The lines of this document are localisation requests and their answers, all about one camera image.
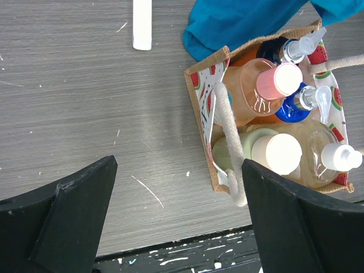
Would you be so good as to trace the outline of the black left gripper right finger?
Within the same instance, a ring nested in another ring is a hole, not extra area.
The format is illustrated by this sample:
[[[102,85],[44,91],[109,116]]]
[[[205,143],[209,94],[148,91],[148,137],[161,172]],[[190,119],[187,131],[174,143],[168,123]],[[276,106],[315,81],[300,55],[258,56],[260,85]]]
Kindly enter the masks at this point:
[[[264,272],[363,272],[363,206],[245,160],[243,183]]]

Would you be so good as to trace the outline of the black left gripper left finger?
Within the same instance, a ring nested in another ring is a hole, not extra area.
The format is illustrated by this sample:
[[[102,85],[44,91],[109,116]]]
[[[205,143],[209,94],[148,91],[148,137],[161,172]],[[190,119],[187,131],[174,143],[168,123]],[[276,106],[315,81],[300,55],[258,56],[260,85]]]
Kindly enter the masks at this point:
[[[92,272],[117,168],[106,156],[1,200],[1,272]]]

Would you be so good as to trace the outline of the burlap canvas tote bag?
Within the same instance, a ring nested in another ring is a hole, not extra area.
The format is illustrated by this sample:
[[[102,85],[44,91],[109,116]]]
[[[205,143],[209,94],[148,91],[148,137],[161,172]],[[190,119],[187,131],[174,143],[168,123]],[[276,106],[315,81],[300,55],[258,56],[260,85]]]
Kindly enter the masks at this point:
[[[248,124],[238,127],[230,106],[228,90],[222,79],[231,64],[248,53],[253,46],[265,41],[283,36],[288,39],[300,39],[323,28],[320,20],[310,25],[290,30],[284,30],[269,36],[262,36],[250,40],[235,50],[222,47],[205,60],[195,64],[184,73],[188,92],[200,131],[201,140],[205,151],[212,186],[217,192],[228,193],[236,206],[247,204],[243,174],[241,166],[246,156],[244,155],[240,133],[248,132],[251,125],[269,123],[287,123],[279,120],[275,114],[266,117],[256,117]],[[333,70],[350,65],[363,63],[363,56],[349,57],[341,60],[330,61],[322,39],[314,53],[308,55],[297,66],[303,74],[303,83],[321,87],[328,86],[332,91],[332,102],[329,112],[329,121],[326,125],[330,128],[341,144],[348,144],[344,110],[341,103],[341,94]],[[312,110],[306,119],[320,122],[318,109]],[[348,181],[348,172],[341,172],[336,179],[319,188],[311,188],[320,193],[333,193],[336,191],[352,192],[353,185]]]

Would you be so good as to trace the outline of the pink cap peach bottle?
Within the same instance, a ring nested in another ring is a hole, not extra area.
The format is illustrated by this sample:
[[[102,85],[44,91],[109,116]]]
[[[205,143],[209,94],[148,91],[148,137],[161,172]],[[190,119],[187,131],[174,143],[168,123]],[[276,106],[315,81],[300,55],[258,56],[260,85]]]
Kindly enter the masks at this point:
[[[257,58],[241,67],[228,67],[222,82],[238,127],[256,117],[275,114],[286,97],[303,82],[300,68],[291,63],[275,65]]]

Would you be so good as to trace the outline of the teal t-shirt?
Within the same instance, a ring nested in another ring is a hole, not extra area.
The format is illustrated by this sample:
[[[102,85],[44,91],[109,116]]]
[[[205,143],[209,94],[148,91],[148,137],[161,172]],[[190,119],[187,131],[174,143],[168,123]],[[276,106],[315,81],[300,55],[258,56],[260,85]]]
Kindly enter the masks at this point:
[[[277,33],[307,0],[196,1],[183,32],[187,52],[202,61],[223,46],[235,50]]]

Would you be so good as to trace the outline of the metal clothes rack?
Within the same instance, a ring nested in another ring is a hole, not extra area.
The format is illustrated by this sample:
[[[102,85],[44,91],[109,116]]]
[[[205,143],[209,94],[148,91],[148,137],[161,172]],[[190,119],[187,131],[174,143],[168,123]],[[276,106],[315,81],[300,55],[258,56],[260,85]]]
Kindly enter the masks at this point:
[[[152,48],[152,0],[133,0],[133,48]]]

